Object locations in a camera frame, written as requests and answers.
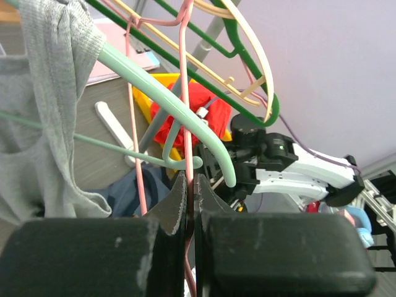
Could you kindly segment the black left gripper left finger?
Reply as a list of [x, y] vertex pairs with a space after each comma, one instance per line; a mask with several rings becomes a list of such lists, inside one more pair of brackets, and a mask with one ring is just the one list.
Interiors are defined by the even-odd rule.
[[184, 294], [187, 179], [178, 174], [170, 193], [147, 214], [150, 253], [146, 296]]

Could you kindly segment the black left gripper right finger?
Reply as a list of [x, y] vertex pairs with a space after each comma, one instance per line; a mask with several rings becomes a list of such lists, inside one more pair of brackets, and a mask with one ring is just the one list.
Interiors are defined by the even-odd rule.
[[198, 296], [237, 296], [238, 259], [231, 220], [236, 213], [203, 174], [195, 177], [195, 263]]

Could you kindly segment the navy blue garment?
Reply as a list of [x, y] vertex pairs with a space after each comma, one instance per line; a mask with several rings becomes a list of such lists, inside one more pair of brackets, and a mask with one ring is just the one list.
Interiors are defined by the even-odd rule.
[[[144, 164], [142, 173], [147, 209], [150, 210], [170, 193], [170, 179], [164, 167]], [[112, 209], [112, 217], [141, 216], [135, 169], [108, 187], [90, 189], [89, 192], [100, 194], [105, 198]]]

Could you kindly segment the red t-shirt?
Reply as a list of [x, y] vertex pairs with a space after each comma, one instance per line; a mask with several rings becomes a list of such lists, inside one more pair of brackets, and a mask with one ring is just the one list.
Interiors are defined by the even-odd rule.
[[[171, 90], [179, 79], [179, 74], [158, 74], [155, 78]], [[203, 120], [211, 130], [221, 139], [225, 139], [226, 127], [231, 118], [231, 106], [221, 99], [216, 99], [215, 94], [210, 90], [191, 80], [188, 85], [190, 109]], [[152, 103], [150, 115], [152, 119], [157, 115], [160, 106]], [[167, 116], [154, 137], [158, 144], [165, 144], [174, 118]], [[184, 153], [184, 132], [183, 128], [178, 132], [173, 147]]]

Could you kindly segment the mint green hanger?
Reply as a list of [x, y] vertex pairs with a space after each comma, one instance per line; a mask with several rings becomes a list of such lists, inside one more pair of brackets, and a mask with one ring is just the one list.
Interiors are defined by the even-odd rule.
[[[176, 95], [164, 87], [161, 83], [155, 80], [149, 73], [140, 68], [135, 62], [132, 62], [114, 46], [107, 41], [102, 46], [101, 52], [97, 60], [109, 67], [115, 73], [119, 74], [123, 79], [136, 86], [143, 91], [151, 99], [154, 99], [167, 113], [172, 115], [181, 125], [188, 129], [191, 133], [197, 136], [204, 145], [214, 155], [223, 173], [224, 181], [228, 187], [236, 186], [236, 173], [232, 164], [231, 158], [215, 133], [203, 123], [199, 117], [193, 113], [188, 106], [186, 106]], [[41, 123], [31, 121], [21, 116], [16, 116], [7, 112], [1, 111], [1, 118], [6, 118], [17, 123], [24, 124], [35, 129], [43, 129]], [[137, 157], [141, 160], [150, 163], [165, 166], [167, 168], [185, 170], [186, 162], [177, 161], [171, 164], [171, 161], [159, 158], [149, 157], [143, 153], [136, 153], [126, 148], [121, 148], [109, 143], [96, 140], [81, 134], [74, 134], [74, 138], [87, 142], [99, 147], [103, 147], [115, 152], [120, 152], [125, 155]]]

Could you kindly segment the wooden hanger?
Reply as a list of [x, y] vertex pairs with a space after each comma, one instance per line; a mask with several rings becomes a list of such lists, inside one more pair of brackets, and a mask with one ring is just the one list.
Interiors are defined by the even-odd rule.
[[[137, 12], [135, 12], [132, 8], [127, 6], [123, 1], [111, 1], [117, 7], [123, 10], [128, 16], [133, 16], [135, 19], [143, 20]], [[208, 34], [203, 33], [200, 29], [198, 29], [194, 24], [189, 24], [188, 27], [191, 28], [195, 33], [197, 33], [200, 37], [207, 41], [213, 48], [216, 48], [219, 52], [221, 52], [224, 56], [228, 58], [233, 58], [238, 55], [247, 69], [251, 72], [252, 76], [256, 79], [251, 82], [251, 85], [247, 87], [244, 91], [237, 91], [235, 87], [231, 85], [231, 82], [228, 80], [221, 78], [218, 74], [216, 74], [213, 70], [205, 66], [202, 62], [198, 61], [198, 58], [194, 58], [191, 54], [186, 53], [186, 58], [188, 61], [192, 62], [194, 66], [197, 66], [198, 69], [207, 74], [210, 78], [215, 80], [218, 84], [220, 84], [223, 88], [229, 90], [231, 94], [236, 96], [239, 100], [244, 101], [252, 106], [258, 106], [260, 103], [253, 101], [248, 98], [250, 94], [256, 91], [259, 87], [265, 91], [267, 94], [267, 111], [264, 116], [264, 120], [258, 120], [259, 124], [263, 124], [264, 127], [271, 126], [278, 118], [280, 112], [280, 105], [276, 94], [274, 93], [274, 83], [273, 83], [273, 75], [272, 70], [270, 68], [268, 59], [265, 55], [264, 49], [256, 34], [253, 32], [252, 28], [243, 17], [242, 13], [240, 13], [239, 9], [233, 4], [232, 1], [213, 1], [214, 4], [209, 4], [205, 1], [193, 1], [194, 7], [217, 17], [223, 21], [225, 25], [225, 29], [228, 35], [228, 38], [231, 44], [234, 46], [234, 50], [232, 52], [228, 52], [222, 46], [220, 46], [216, 41], [211, 39]], [[168, 46], [179, 52], [179, 45], [177, 45], [174, 41], [168, 38], [165, 34], [155, 28], [152, 24], [148, 24], [147, 22], [141, 23], [144, 28], [147, 28], [150, 32], [152, 32], [155, 36], [159, 37], [159, 39], [163, 40]], [[256, 53], [259, 65], [262, 70], [259, 70], [259, 66], [254, 62], [248, 53], [247, 49], [243, 45], [242, 41], [238, 35], [238, 28], [241, 28], [245, 35], [247, 36], [250, 44], [252, 45], [254, 52]], [[228, 95], [225, 95], [224, 92], [216, 88], [211, 83], [207, 82], [200, 75], [195, 78], [195, 71], [193, 71], [190, 76], [204, 85], [206, 88], [211, 90], [214, 94], [219, 95], [220, 98], [224, 99], [230, 105], [235, 103], [235, 109], [237, 109], [240, 113], [245, 112], [246, 110], [239, 105], [239, 103], [232, 100]]]

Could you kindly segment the green plastic hanger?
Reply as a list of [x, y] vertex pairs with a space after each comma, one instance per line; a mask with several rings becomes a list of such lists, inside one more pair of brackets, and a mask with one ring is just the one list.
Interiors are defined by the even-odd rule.
[[[130, 16], [133, 16], [134, 19], [143, 19], [137, 12], [135, 12], [131, 7], [129, 7], [122, 1], [87, 2], [99, 12], [101, 12], [104, 16], [108, 17], [110, 20], [112, 20], [122, 28], [127, 27], [127, 19]], [[250, 111], [241, 106], [238, 101], [235, 101], [229, 95], [227, 95], [225, 91], [222, 91], [222, 89], [216, 87], [215, 85], [204, 79], [196, 72], [196, 70], [193, 70], [191, 68], [192, 66], [187, 67], [187, 73], [192, 79], [196, 80], [198, 83], [219, 96], [221, 99], [226, 101], [234, 109], [238, 110], [240, 113], [245, 115], [254, 123], [258, 124], [261, 127], [269, 127], [276, 122], [280, 115], [280, 104], [274, 92], [275, 88], [273, 83], [273, 75], [265, 52], [260, 42], [258, 41], [256, 34], [253, 32], [246, 19], [242, 16], [242, 14], [240, 13], [236, 5], [232, 3], [232, 1], [214, 2], [216, 5], [211, 5], [205, 1], [194, 1], [194, 6], [202, 11], [208, 12], [209, 14], [220, 17], [220, 21], [222, 21], [225, 25], [228, 38], [231, 41], [231, 44], [234, 46], [234, 49], [231, 52], [227, 52], [226, 49], [224, 49], [213, 39], [214, 37], [209, 37], [209, 33], [204, 33], [194, 24], [189, 23], [187, 27], [195, 32], [198, 36], [203, 38], [204, 41], [209, 43], [212, 48], [215, 48], [227, 58], [233, 58], [238, 55], [242, 59], [244, 65], [250, 70], [254, 78], [252, 79], [252, 82], [248, 87], [246, 87], [243, 91], [239, 91], [236, 89], [236, 87], [232, 86], [231, 77], [227, 79], [220, 77], [208, 66], [203, 64], [203, 62], [199, 61], [198, 58], [195, 58], [188, 52], [185, 54], [186, 59], [191, 62], [193, 66], [197, 67], [204, 74], [214, 80], [218, 85], [221, 85], [223, 89], [233, 94], [236, 98], [238, 98], [239, 101], [244, 101], [245, 103], [248, 103], [252, 106], [259, 106], [260, 103], [251, 100], [250, 98], [248, 98], [248, 96], [250, 96], [251, 93], [256, 91], [258, 88], [261, 88], [267, 94], [268, 100], [267, 111], [264, 116], [264, 120], [258, 119]], [[142, 28], [154, 34], [154, 36], [159, 38], [173, 50], [179, 52], [179, 45], [176, 44], [175, 41], [167, 37], [164, 33], [159, 31], [159, 29], [157, 29], [154, 25], [148, 24], [147, 22], [141, 24]], [[242, 44], [238, 36], [238, 27], [241, 27], [246, 36], [248, 37], [250, 44], [253, 46], [254, 52], [256, 52], [259, 58], [259, 65], [262, 70], [259, 69], [257, 64], [250, 57], [245, 46]], [[149, 48], [153, 49], [156, 53], [158, 53], [161, 57], [165, 58], [172, 65], [179, 68], [180, 63], [178, 59], [172, 56], [172, 54], [170, 54], [167, 50], [162, 48], [157, 42], [153, 41], [150, 37], [144, 34], [141, 29], [132, 28], [131, 31], [132, 36], [136, 37], [139, 41], [147, 45]]]

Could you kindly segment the grey garment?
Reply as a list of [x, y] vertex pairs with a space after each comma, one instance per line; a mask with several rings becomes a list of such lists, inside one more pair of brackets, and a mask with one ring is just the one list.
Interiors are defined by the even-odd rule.
[[83, 1], [20, 1], [26, 54], [1, 58], [1, 218], [106, 218], [111, 208], [74, 180], [77, 102], [105, 44]]

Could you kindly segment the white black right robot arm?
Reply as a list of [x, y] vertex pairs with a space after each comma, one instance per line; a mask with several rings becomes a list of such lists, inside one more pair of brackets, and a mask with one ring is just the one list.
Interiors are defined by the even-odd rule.
[[225, 184], [219, 162], [204, 144], [194, 148], [203, 161], [199, 172], [228, 205], [243, 203], [253, 194], [279, 193], [343, 207], [365, 188], [351, 155], [337, 158], [307, 150], [288, 136], [266, 132], [241, 114], [232, 118], [230, 127], [231, 140], [224, 145], [236, 174], [234, 187]]

